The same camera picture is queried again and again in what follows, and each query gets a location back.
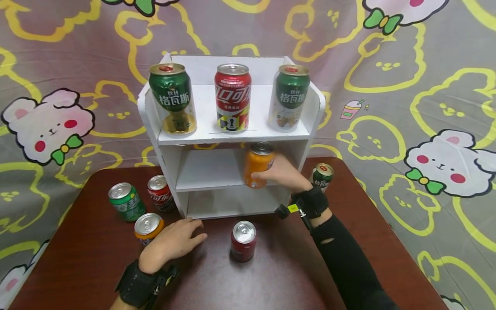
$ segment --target soda can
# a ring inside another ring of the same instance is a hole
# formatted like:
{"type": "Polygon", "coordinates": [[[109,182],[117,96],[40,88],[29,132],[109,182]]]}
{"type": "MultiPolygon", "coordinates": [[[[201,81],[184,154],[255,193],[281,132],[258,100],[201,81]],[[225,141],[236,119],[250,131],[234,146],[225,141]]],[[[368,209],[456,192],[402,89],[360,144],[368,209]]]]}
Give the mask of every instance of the soda can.
{"type": "Polygon", "coordinates": [[[312,171],[309,181],[325,192],[334,176],[334,170],[328,164],[320,163],[312,171]]]}
{"type": "Polygon", "coordinates": [[[134,224],[134,235],[145,246],[155,239],[156,236],[164,229],[164,220],[155,213],[146,213],[141,215],[134,224]]]}
{"type": "Polygon", "coordinates": [[[245,184],[251,188],[261,188],[266,180],[254,179],[253,172],[269,170],[274,162],[274,147],[267,142],[257,142],[250,146],[245,161],[245,184]]]}
{"type": "Polygon", "coordinates": [[[280,66],[272,87],[269,125],[279,130],[296,129],[309,86],[310,76],[306,67],[296,64],[280,66]]]}
{"type": "Polygon", "coordinates": [[[135,221],[146,212],[146,206],[139,198],[136,188],[129,183],[112,186],[109,201],[127,222],[135,221]]]}
{"type": "Polygon", "coordinates": [[[148,193],[152,197],[153,204],[160,212],[171,212],[176,204],[165,176],[154,176],[148,181],[148,193]]]}
{"type": "Polygon", "coordinates": [[[255,225],[249,221],[241,221],[234,225],[231,233],[231,254],[240,262],[249,261],[255,254],[255,225]]]}
{"type": "Polygon", "coordinates": [[[150,68],[148,79],[153,97],[166,116],[162,129],[171,134],[189,134],[196,130],[191,80],[178,63],[159,63],[150,68]]]}
{"type": "Polygon", "coordinates": [[[217,67],[215,100],[217,124],[225,131],[243,131],[248,128],[251,76],[247,66],[226,63],[217,67]]]}

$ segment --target black sleeve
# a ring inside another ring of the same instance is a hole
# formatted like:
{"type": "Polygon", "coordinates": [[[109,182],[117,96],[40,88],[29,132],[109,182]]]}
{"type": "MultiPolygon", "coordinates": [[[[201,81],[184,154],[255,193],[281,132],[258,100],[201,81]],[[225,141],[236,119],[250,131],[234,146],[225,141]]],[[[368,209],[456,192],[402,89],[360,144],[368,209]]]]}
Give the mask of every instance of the black sleeve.
{"type": "Polygon", "coordinates": [[[333,215],[311,235],[348,310],[399,310],[381,287],[362,249],[333,215]],[[333,241],[321,244],[323,240],[333,241]]]}

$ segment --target wooden table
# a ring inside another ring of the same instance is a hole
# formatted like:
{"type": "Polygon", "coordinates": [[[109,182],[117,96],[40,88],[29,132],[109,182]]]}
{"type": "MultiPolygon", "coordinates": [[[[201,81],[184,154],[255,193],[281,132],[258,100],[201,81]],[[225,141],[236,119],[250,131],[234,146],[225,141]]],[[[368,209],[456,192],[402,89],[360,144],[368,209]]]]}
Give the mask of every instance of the wooden table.
{"type": "MultiPolygon", "coordinates": [[[[310,158],[303,173],[319,162],[335,177],[326,191],[330,206],[364,249],[387,293],[402,310],[442,310],[444,303],[400,241],[339,159],[310,158]]],[[[141,245],[133,223],[122,221],[107,192],[119,182],[136,186],[154,211],[146,192],[160,168],[124,168],[95,173],[85,185],[12,304],[17,309],[108,309],[125,267],[141,245]]],[[[163,215],[166,224],[179,214],[163,215]]],[[[318,310],[344,309],[343,302],[308,231],[296,214],[249,216],[258,232],[254,258],[229,258],[230,232],[239,218],[204,221],[208,239],[174,261],[181,275],[162,292],[157,309],[318,310]]]]}

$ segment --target sprite can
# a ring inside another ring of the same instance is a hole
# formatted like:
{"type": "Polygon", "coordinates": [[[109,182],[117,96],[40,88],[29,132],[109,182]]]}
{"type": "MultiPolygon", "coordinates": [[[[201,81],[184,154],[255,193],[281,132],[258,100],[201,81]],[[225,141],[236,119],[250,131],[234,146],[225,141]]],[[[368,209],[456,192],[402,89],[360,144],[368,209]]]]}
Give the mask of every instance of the sprite can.
{"type": "Polygon", "coordinates": [[[109,191],[110,203],[127,222],[134,222],[145,214],[146,207],[134,186],[129,183],[119,183],[109,191]]]}
{"type": "Polygon", "coordinates": [[[320,187],[325,192],[334,176],[334,170],[328,164],[320,163],[312,171],[310,182],[320,187]]]}
{"type": "Polygon", "coordinates": [[[185,67],[160,63],[150,68],[148,79],[155,100],[166,111],[162,129],[168,133],[188,134],[196,130],[191,81],[185,67]]]}
{"type": "Polygon", "coordinates": [[[279,67],[270,101],[269,124],[273,128],[296,129],[309,86],[309,70],[304,66],[285,64],[279,67]]]}

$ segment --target red and white can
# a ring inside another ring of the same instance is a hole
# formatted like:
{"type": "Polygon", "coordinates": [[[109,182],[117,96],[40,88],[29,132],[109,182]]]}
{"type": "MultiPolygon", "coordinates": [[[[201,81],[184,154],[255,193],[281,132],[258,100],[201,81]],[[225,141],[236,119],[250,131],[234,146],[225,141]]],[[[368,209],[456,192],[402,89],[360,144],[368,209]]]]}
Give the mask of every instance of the red and white can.
{"type": "Polygon", "coordinates": [[[240,262],[249,261],[255,254],[255,225],[249,221],[241,221],[234,225],[231,233],[231,254],[240,262]]]}
{"type": "Polygon", "coordinates": [[[243,131],[248,128],[251,76],[247,66],[226,63],[217,67],[215,74],[217,124],[225,131],[243,131]]]}
{"type": "Polygon", "coordinates": [[[154,176],[148,181],[148,193],[160,212],[171,212],[176,208],[174,198],[165,176],[154,176]]]}

